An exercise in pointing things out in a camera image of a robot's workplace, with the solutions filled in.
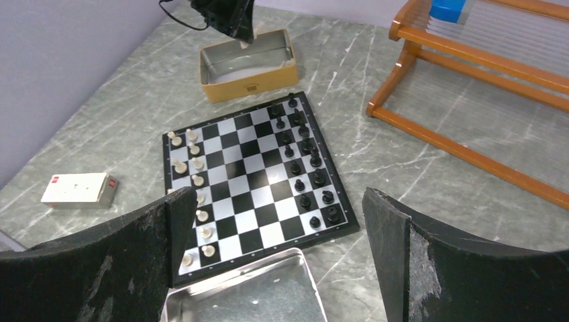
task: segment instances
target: metal tray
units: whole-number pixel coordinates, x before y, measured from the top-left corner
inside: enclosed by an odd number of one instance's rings
[[[245,48],[234,40],[204,48],[200,55],[202,85],[226,83],[295,63],[285,30],[259,34]]]
[[[304,254],[292,248],[170,293],[167,322],[327,322]]]

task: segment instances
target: white box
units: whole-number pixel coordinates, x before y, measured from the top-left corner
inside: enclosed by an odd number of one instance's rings
[[[106,172],[54,174],[42,203],[61,209],[108,209],[119,181]]]

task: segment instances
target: chessboard border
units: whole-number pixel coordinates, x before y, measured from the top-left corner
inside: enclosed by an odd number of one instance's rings
[[[324,242],[328,242],[331,239],[335,239],[335,238],[339,238],[339,237],[344,237],[353,233],[356,233],[357,231],[360,230],[360,224],[358,223],[358,219],[356,218],[356,214],[354,212],[354,209],[352,207],[352,204],[350,202],[350,198],[348,196],[348,194],[346,193],[346,190],[344,188],[344,183],[342,182],[342,179],[340,178],[339,174],[338,174],[338,170],[334,164],[334,161],[332,160],[330,151],[328,150],[328,146],[326,143],[326,140],[320,130],[320,127],[318,126],[318,122],[316,120],[316,115],[314,114],[313,110],[312,110],[312,106],[310,105],[310,102],[308,101],[308,98],[305,94],[304,91],[299,91],[296,93],[291,92],[291,94],[293,94],[295,96],[295,98],[298,98],[301,102],[301,104],[303,105],[303,111],[304,114],[306,115],[306,120],[308,121],[308,124],[310,125],[310,128],[312,129],[313,135],[315,137],[315,140],[317,142],[319,142],[319,148],[321,150],[321,157],[322,157],[322,161],[325,163],[326,165],[326,169],[329,171],[328,175],[330,176],[330,181],[332,182],[332,184],[334,185],[335,188],[337,188],[340,193],[338,193],[338,199],[339,199],[339,204],[342,206],[342,208],[344,209],[344,215],[346,216],[346,222],[343,224],[340,224],[338,226],[335,227],[335,229],[330,229],[330,230],[325,230],[325,231],[319,231],[319,233],[313,234],[313,235],[305,235],[303,237],[297,238],[297,239],[292,239],[290,241],[287,241],[283,244],[279,244],[277,246],[275,246],[274,248],[271,249],[261,249],[249,254],[244,254],[238,258],[235,258],[233,260],[233,262],[220,262],[214,266],[210,266],[209,270],[202,270],[201,272],[193,272],[191,276],[188,276],[187,274],[185,274],[184,276],[180,276],[180,275],[176,275],[173,276],[173,282],[174,282],[174,287],[182,287],[185,285],[188,285],[190,283],[193,282],[198,282],[200,280],[204,280],[206,278],[215,276],[217,274],[221,274],[224,272],[227,272],[228,270],[249,264],[251,262],[254,262],[255,260],[259,260],[261,258],[264,258],[266,256],[270,256],[272,254],[275,254],[277,252],[281,252],[283,250],[286,250],[288,248],[292,248],[292,247],[297,247],[297,248],[301,248],[301,249],[305,249],[305,248],[309,248],[312,246],[316,246],[319,244],[322,244]],[[242,109],[236,112],[232,112],[232,113],[228,113],[219,117],[215,117],[213,119],[207,120],[207,121],[203,121],[203,122],[199,122],[190,126],[186,126],[177,130],[174,130],[173,132],[176,135],[180,135],[180,134],[184,134],[186,132],[186,129],[197,129],[197,128],[201,128],[201,127],[205,127],[207,125],[211,125],[214,123],[218,123],[220,121],[223,121],[224,119],[229,119],[229,118],[234,118],[237,117],[239,115],[243,115],[243,114],[247,114],[253,111],[256,111],[258,109],[263,109],[263,108],[267,108],[270,107],[273,104],[287,104],[289,100],[289,96],[284,96],[284,97],[280,97],[280,98],[276,98],[273,99],[271,101],[267,101],[261,104],[257,104],[255,106],[252,107],[248,107],[246,109]],[[162,135],[162,149],[163,149],[163,163],[164,163],[164,193],[168,194],[168,189],[170,189],[172,187],[172,178],[171,178],[171,166],[170,166],[170,139],[168,138],[168,134],[164,133]]]

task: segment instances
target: wire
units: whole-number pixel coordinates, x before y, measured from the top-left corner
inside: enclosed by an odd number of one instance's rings
[[[159,0],[158,5],[160,6],[160,8],[162,8],[162,10],[165,12],[165,14],[167,14],[172,20],[174,20],[175,22],[177,22],[177,23],[179,23],[185,27],[188,27],[188,28],[193,29],[193,30],[197,30],[198,32],[200,32],[202,30],[206,30],[209,27],[209,20],[208,19],[205,20],[205,27],[203,27],[203,28],[196,28],[196,27],[193,27],[193,26],[191,26],[191,25],[189,25],[189,24],[187,24],[181,20],[178,20],[178,18],[174,17],[171,13],[169,13],[166,10],[166,8],[164,8],[162,6],[163,2],[170,2],[170,1],[172,1],[172,0]]]

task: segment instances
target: white chess piece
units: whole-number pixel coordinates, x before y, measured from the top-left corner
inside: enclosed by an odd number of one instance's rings
[[[198,160],[196,157],[192,158],[192,162],[194,162],[194,167],[196,168],[196,170],[203,169],[203,162]]]
[[[188,136],[188,140],[190,141],[197,140],[197,134],[191,129],[186,129],[186,135]]]
[[[210,238],[211,234],[212,234],[211,229],[209,229],[207,227],[200,227],[199,233],[201,234],[201,237],[204,237],[204,238]]]
[[[176,136],[176,134],[174,132],[172,132],[172,131],[168,132],[167,136],[172,141],[173,146],[180,146],[180,144],[182,144],[182,138],[180,138],[179,136]]]
[[[207,220],[207,218],[209,218],[209,214],[207,213],[207,211],[203,211],[203,210],[197,210],[196,216],[197,216],[197,220],[199,220],[201,222],[204,222]]]
[[[198,176],[197,174],[192,175],[192,180],[194,181],[194,184],[196,186],[202,186],[203,185],[203,178]]]
[[[186,254],[182,257],[182,265],[183,266],[190,266],[193,262],[192,255]]]
[[[190,142],[190,144],[188,144],[188,146],[190,147],[190,153],[193,156],[196,156],[199,154],[199,147],[196,146],[194,143]]]
[[[180,162],[177,158],[172,158],[172,164],[174,164],[174,171],[182,174],[188,170],[188,165],[184,162]]]
[[[205,257],[212,257],[215,254],[215,247],[212,245],[208,246],[201,246],[201,251],[205,255]]]

